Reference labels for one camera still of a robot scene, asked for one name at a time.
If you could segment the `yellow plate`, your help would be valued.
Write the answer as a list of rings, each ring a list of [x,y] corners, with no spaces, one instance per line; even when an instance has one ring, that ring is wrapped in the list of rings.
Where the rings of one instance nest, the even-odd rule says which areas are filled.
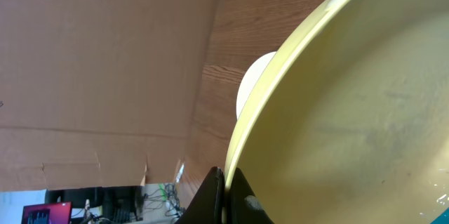
[[[448,0],[325,0],[285,40],[225,163],[275,223],[431,223],[448,209]]]

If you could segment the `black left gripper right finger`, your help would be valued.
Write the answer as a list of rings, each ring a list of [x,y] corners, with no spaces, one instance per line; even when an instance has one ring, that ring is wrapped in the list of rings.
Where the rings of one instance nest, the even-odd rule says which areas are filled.
[[[228,223],[273,224],[241,169],[236,168],[228,193]]]

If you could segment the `white plate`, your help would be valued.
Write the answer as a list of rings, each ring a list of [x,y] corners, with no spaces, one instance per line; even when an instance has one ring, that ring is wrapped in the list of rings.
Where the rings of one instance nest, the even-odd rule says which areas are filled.
[[[249,98],[254,86],[256,85],[258,79],[264,72],[265,68],[268,66],[272,58],[276,55],[276,51],[267,53],[260,58],[258,58],[246,71],[244,74],[236,97],[236,118],[240,117],[244,105]]]

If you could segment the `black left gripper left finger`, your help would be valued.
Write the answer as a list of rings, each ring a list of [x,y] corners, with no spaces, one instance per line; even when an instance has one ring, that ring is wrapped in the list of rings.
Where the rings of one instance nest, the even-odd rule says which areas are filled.
[[[190,205],[175,224],[221,224],[224,180],[222,170],[212,167]]]

